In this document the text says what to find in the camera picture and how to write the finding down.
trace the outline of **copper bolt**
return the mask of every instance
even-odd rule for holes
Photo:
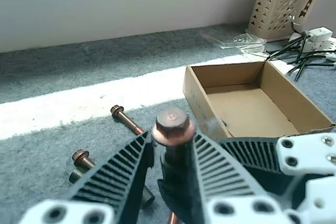
[[[76,150],[72,155],[73,164],[84,170],[89,170],[93,168],[96,164],[89,159],[89,152],[83,151],[82,149]]]
[[[79,180],[82,176],[84,176],[84,173],[85,171],[79,167],[74,169],[69,176],[70,183],[74,184],[77,180]]]
[[[179,146],[189,142],[196,129],[187,113],[178,108],[161,112],[152,127],[152,137],[164,146]]]
[[[128,128],[136,135],[144,133],[144,130],[138,126],[132,119],[130,119],[124,112],[124,107],[115,105],[111,108],[112,117],[120,119]]]
[[[179,222],[178,220],[179,219],[176,216],[176,214],[174,212],[170,211],[167,224],[178,224],[178,222]]]

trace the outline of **black cable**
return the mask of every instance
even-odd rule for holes
[[[299,60],[299,59],[301,58],[301,54],[302,54],[304,45],[306,44],[306,40],[307,40],[307,38],[309,38],[310,36],[309,36],[309,35],[307,36],[306,33],[303,33],[302,37],[303,37],[303,38],[302,38],[303,41],[302,41],[302,44],[301,44],[299,53],[298,53],[298,55],[297,55],[297,57],[296,57],[297,60]]]
[[[306,60],[306,59],[323,59],[325,58],[325,55],[307,55],[307,56],[303,56],[300,59],[296,59],[293,61],[288,62],[288,65],[294,64],[294,63],[298,63],[302,60]]]
[[[304,62],[302,63],[302,65],[300,67],[299,72],[296,74],[296,76],[294,78],[294,81],[298,81],[299,80],[299,78],[300,78],[300,76],[301,76],[301,74],[303,72],[303,69],[305,68],[305,66],[306,66],[306,64],[307,64],[308,61],[309,61],[309,59],[304,60]]]
[[[302,33],[298,32],[298,31],[294,28],[294,21],[291,21],[291,22],[290,22],[290,27],[292,28],[292,30],[293,30],[294,32],[296,32],[297,34],[301,34],[301,35],[302,35]]]
[[[322,54],[324,52],[336,52],[336,50],[320,50],[320,51],[313,51],[313,52],[304,52],[304,54],[313,55],[313,54]]]
[[[274,58],[275,56],[278,56],[278,55],[281,55],[281,54],[284,54],[285,52],[287,52],[288,50],[291,49],[291,47],[296,44],[296,43],[299,43],[300,41],[302,41],[302,37],[300,38],[296,38],[294,40],[291,40],[290,43],[286,46],[284,46],[283,48],[281,48],[280,50],[274,52],[273,54],[271,54],[270,56],[268,56],[266,58],[266,60],[269,60],[269,59],[272,59]]]
[[[322,67],[334,67],[334,63],[309,63],[309,64],[306,64],[306,67],[309,67],[309,66],[322,66]]]
[[[294,72],[295,70],[297,70],[298,68],[300,68],[301,67],[301,65],[298,65],[298,66],[296,66],[296,67],[293,67],[291,70],[289,70],[288,72],[287,72],[287,74],[291,74],[292,72]]]

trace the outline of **bolt thread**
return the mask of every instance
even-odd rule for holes
[[[179,224],[178,217],[174,212],[170,212],[167,224]]]

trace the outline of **box flap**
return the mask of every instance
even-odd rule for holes
[[[299,132],[334,126],[331,119],[270,62],[265,63],[258,82]]]
[[[214,113],[202,85],[190,66],[187,66],[185,70],[183,92],[204,134],[211,138],[229,136],[221,119]]]
[[[192,67],[203,88],[255,83],[263,61]]]

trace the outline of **screw hole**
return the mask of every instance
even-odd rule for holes
[[[104,213],[94,211],[85,216],[84,224],[102,224],[104,222]]]
[[[287,157],[286,158],[286,163],[289,165],[289,166],[297,166],[298,165],[298,160],[294,157]]]
[[[66,209],[64,207],[54,207],[51,208],[45,215],[45,223],[58,223],[60,222],[66,214]]]
[[[253,209],[255,212],[274,212],[274,208],[270,204],[262,201],[255,202]]]
[[[317,207],[317,208],[323,208],[324,207],[324,202],[322,199],[316,199],[314,201],[314,205]]]
[[[295,223],[301,224],[300,218],[294,214],[289,214],[288,217]]]
[[[283,147],[285,148],[292,148],[293,147],[293,143],[291,140],[285,139],[281,142],[281,144],[283,145]]]
[[[215,212],[222,215],[231,215],[235,211],[232,206],[225,203],[219,203],[215,206]]]

